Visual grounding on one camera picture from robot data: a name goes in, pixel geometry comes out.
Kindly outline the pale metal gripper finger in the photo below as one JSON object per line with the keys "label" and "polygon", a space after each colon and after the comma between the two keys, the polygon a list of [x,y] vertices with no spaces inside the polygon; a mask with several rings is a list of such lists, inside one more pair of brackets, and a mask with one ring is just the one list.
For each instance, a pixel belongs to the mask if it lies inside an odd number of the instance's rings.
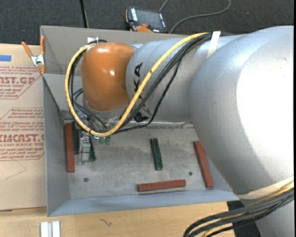
{"label": "pale metal gripper finger", "polygon": [[85,164],[89,161],[91,142],[89,134],[86,132],[81,133],[80,138],[80,163]]}

